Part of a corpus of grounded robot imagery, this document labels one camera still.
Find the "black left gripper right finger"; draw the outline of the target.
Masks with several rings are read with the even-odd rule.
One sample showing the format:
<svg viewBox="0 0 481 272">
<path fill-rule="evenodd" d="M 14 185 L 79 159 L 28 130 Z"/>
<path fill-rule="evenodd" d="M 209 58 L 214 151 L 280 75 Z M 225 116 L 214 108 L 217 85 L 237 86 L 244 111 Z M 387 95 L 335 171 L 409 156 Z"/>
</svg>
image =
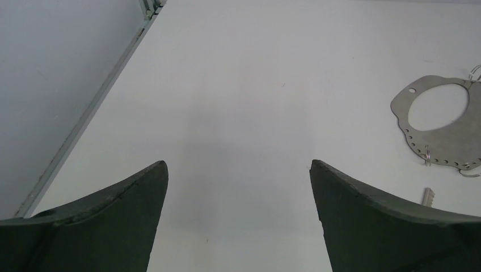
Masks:
<svg viewBox="0 0 481 272">
<path fill-rule="evenodd" d="M 333 271 L 479 271 L 480 217 L 426 207 L 313 160 Z"/>
</svg>

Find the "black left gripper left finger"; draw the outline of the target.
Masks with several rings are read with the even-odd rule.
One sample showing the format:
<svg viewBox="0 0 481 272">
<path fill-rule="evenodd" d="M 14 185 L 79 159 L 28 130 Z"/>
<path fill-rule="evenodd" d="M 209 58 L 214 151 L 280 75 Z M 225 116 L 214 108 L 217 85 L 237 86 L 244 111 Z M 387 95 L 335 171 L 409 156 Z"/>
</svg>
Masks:
<svg viewBox="0 0 481 272">
<path fill-rule="evenodd" d="M 2 271 L 146 271 L 168 187 L 157 161 L 30 218 L 1 221 Z"/>
</svg>

